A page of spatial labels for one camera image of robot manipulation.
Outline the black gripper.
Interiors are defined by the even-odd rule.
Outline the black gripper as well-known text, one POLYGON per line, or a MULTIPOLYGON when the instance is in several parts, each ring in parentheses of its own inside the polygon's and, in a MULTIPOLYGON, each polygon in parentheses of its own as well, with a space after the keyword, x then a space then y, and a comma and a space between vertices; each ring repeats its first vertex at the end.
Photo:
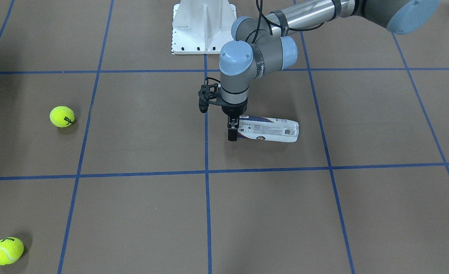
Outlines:
POLYGON ((223 113, 228 116, 227 120, 228 140, 230 142, 236 142, 238 139, 238 129, 240 120, 239 117, 245 113, 247 109, 247 103, 221 106, 221 109, 223 113))

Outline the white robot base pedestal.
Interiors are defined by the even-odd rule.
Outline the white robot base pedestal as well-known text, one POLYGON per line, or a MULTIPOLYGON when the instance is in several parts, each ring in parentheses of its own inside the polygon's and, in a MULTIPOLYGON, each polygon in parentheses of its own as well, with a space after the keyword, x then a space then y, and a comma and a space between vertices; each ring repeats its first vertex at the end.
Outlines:
POLYGON ((237 18, 227 0, 182 0, 173 6, 172 54, 219 54, 237 18))

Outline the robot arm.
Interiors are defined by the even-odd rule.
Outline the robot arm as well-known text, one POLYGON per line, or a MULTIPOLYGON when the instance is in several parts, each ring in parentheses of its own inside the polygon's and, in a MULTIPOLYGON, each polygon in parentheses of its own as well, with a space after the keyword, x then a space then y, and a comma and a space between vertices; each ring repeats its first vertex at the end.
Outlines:
POLYGON ((228 117, 228 140, 238 139, 250 82, 296 63, 299 53, 293 33, 318 29, 337 18, 357 16, 405 35, 420 28, 438 5, 438 0, 305 0, 263 14, 259 3, 258 18, 239 17, 233 22, 232 40, 224 44, 219 56, 221 81, 216 89, 216 105, 228 117))

